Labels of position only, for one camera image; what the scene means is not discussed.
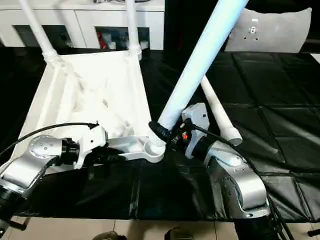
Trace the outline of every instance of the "white pole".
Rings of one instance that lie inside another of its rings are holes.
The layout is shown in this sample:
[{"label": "white pole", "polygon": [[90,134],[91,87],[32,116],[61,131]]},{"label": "white pole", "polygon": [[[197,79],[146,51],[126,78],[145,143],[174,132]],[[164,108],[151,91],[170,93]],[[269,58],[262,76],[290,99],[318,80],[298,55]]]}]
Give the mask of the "white pole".
[{"label": "white pole", "polygon": [[207,76],[203,77],[201,81],[201,87],[207,101],[209,102],[209,105],[214,115],[214,118],[216,120],[216,123],[218,124],[221,137],[223,137],[224,139],[226,139],[227,141],[229,141],[231,144],[235,146],[241,144],[242,137],[238,129],[236,129],[232,125],[224,107],[220,103],[219,98],[216,95],[213,87],[211,86]]},{"label": "white pole", "polygon": [[171,130],[199,86],[248,0],[219,0],[158,122]]},{"label": "white pole", "polygon": [[19,3],[29,21],[32,32],[42,49],[44,60],[48,62],[57,59],[58,54],[52,47],[42,25],[38,22],[34,11],[31,9],[28,3],[28,0],[19,0]]},{"label": "white pole", "polygon": [[135,0],[126,0],[126,15],[128,20],[128,33],[129,33],[129,54],[137,54],[141,60],[142,52],[138,38],[138,27]]}]

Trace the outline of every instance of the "white panel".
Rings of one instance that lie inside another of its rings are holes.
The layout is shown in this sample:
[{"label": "white panel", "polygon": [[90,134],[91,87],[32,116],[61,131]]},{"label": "white panel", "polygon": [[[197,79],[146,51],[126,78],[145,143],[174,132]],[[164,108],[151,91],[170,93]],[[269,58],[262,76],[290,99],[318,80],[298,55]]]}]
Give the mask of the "white panel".
[{"label": "white panel", "polygon": [[[95,27],[127,27],[125,11],[75,11],[88,48],[99,48]],[[137,11],[137,26],[149,28],[150,48],[164,48],[165,13],[158,11]]]},{"label": "white panel", "polygon": [[[86,48],[76,14],[73,10],[35,10],[42,25],[65,25],[76,48]],[[0,35],[7,47],[24,47],[13,25],[29,25],[22,10],[0,11]]]}]

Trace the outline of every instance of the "table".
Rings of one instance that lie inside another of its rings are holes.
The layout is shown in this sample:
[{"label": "table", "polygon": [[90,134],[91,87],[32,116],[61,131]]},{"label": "table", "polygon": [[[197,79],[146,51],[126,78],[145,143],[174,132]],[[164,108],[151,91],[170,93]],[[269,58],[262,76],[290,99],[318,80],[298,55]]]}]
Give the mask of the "table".
[{"label": "table", "polygon": [[[45,63],[38,49],[0,48],[0,54],[5,59],[0,66],[3,148],[19,135]],[[176,52],[143,53],[140,66],[152,119],[159,117],[187,59]],[[309,54],[221,52],[207,73],[244,138],[239,149],[254,162],[287,222],[320,220],[318,69]],[[190,101],[197,102],[206,102],[200,88]],[[211,113],[209,119],[210,130],[219,134]],[[211,170],[197,159],[167,151],[159,163],[141,159],[52,174],[43,179],[19,214],[231,221],[219,184],[209,180]],[[89,171],[93,179],[88,179]]]}]

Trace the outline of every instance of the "white shelf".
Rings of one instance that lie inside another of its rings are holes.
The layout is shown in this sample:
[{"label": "white shelf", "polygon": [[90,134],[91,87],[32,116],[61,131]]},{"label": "white shelf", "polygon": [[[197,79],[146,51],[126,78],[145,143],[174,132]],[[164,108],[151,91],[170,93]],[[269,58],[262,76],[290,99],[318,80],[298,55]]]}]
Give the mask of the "white shelf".
[{"label": "white shelf", "polygon": [[[104,10],[125,11],[124,3],[112,0],[105,3],[93,3],[93,0],[29,0],[37,10]],[[0,0],[0,10],[21,10],[18,0]],[[136,3],[137,11],[164,12],[165,0],[150,0]]]}]

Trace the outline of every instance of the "black plastic sheet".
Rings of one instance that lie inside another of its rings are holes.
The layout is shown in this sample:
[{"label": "black plastic sheet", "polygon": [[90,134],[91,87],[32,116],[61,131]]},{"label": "black plastic sheet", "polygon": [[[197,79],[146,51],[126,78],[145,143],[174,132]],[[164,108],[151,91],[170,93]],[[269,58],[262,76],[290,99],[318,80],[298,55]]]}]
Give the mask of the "black plastic sheet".
[{"label": "black plastic sheet", "polygon": [[[0,66],[3,148],[20,132],[45,63],[34,49],[4,48],[0,53],[7,59]],[[187,60],[176,52],[143,53],[140,66],[153,120],[160,116]],[[222,52],[207,73],[244,138],[239,149],[254,163],[288,222],[320,220],[318,69],[308,54]],[[14,100],[8,99],[8,93]],[[23,101],[16,101],[17,96]],[[206,103],[200,88],[190,101],[197,102]],[[210,130],[219,134],[213,115],[208,115]],[[140,159],[48,175],[20,214],[231,221],[214,180],[217,177],[214,169],[204,169],[199,160],[167,151],[159,163]]]}]

